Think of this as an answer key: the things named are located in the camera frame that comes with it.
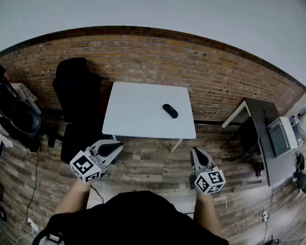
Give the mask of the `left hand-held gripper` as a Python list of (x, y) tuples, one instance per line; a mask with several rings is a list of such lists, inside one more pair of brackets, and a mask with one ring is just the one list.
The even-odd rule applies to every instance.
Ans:
[(120, 141), (99, 140), (75, 155), (69, 163), (71, 170), (83, 183), (91, 182), (107, 173), (107, 166), (115, 163), (122, 149)]

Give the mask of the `black office chair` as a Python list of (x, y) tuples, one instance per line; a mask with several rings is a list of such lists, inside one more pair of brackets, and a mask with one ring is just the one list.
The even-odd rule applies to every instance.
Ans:
[(53, 148), (56, 140), (61, 141), (61, 160), (69, 163), (79, 151), (101, 139), (101, 78), (89, 71), (86, 58), (71, 58), (59, 63), (53, 88), (67, 125), (63, 136), (58, 125), (51, 128), (48, 146)]

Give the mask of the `black oval plastic case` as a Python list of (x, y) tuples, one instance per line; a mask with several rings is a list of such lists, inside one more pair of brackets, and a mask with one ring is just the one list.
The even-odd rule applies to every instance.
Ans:
[(178, 112), (169, 104), (164, 104), (162, 108), (173, 118), (178, 118)]

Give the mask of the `black desk chair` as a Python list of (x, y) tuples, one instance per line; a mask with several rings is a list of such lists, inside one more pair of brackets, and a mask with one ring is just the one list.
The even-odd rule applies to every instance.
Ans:
[(238, 129), (237, 133), (233, 135), (227, 143), (234, 140), (237, 136), (240, 136), (240, 140), (243, 147), (243, 153), (232, 157), (230, 162), (240, 158), (250, 158), (254, 155), (262, 158), (262, 151), (260, 147), (260, 138), (253, 118), (250, 116)]

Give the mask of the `person's right forearm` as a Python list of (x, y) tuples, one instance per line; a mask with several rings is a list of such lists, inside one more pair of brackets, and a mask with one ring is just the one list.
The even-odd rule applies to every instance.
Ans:
[(203, 194), (196, 189), (196, 202), (193, 219), (214, 235), (221, 237), (221, 225), (211, 194)]

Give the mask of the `black rounded device white trim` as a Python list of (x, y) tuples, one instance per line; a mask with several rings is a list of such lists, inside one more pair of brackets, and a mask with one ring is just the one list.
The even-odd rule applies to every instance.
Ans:
[(10, 84), (0, 82), (0, 125), (8, 133), (35, 135), (41, 126), (38, 112), (23, 101)]

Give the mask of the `person's black shirt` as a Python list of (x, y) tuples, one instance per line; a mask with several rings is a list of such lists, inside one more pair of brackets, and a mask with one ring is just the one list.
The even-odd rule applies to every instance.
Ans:
[(151, 191), (125, 192), (104, 204), (53, 215), (32, 245), (229, 245)]

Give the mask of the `white power strip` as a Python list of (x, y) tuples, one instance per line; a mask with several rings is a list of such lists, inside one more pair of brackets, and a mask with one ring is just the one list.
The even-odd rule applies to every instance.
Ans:
[(35, 233), (35, 232), (39, 232), (39, 227), (34, 223), (33, 220), (31, 220), (29, 217), (26, 218), (26, 221), (28, 223), (29, 226), (31, 226), (32, 228), (32, 232)]

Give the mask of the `grey laptop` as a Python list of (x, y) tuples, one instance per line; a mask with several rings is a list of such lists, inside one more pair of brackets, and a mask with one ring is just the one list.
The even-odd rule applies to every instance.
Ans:
[(276, 157), (298, 148), (298, 141), (287, 117), (279, 117), (267, 126)]

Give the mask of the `dark desk white frame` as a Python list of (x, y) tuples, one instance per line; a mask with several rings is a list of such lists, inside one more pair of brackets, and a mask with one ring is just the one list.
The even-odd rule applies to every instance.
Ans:
[(249, 117), (251, 116), (255, 122), (260, 138), (260, 147), (266, 179), (268, 185), (272, 186), (295, 172), (294, 158), (296, 149), (282, 156), (275, 156), (267, 126), (281, 116), (279, 115), (275, 104), (271, 102), (245, 97), (239, 107), (221, 126), (225, 128), (229, 125), (243, 109), (247, 110)]

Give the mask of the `person's left forearm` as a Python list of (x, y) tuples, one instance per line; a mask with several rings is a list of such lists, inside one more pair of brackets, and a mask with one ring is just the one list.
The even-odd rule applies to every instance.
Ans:
[(91, 182), (83, 183), (76, 179), (64, 198), (55, 209), (55, 214), (73, 213), (87, 208)]

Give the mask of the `grey body-worn device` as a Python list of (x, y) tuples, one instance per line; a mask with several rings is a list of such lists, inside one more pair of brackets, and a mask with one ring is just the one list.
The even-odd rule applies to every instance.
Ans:
[(38, 245), (65, 245), (61, 233), (49, 234), (40, 239)]

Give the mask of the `wooden crate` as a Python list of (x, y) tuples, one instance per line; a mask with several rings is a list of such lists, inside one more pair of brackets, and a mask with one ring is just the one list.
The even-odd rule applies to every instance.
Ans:
[(37, 98), (23, 83), (12, 83), (11, 86), (15, 89), (23, 101), (28, 102), (32, 107), (37, 109)]

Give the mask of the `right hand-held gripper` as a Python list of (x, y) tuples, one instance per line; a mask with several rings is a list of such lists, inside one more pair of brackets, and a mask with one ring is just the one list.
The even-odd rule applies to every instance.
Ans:
[(189, 177), (191, 189), (196, 188), (202, 194), (219, 192), (225, 185), (223, 171), (214, 165), (210, 154), (194, 147), (191, 151), (191, 163), (194, 173)]

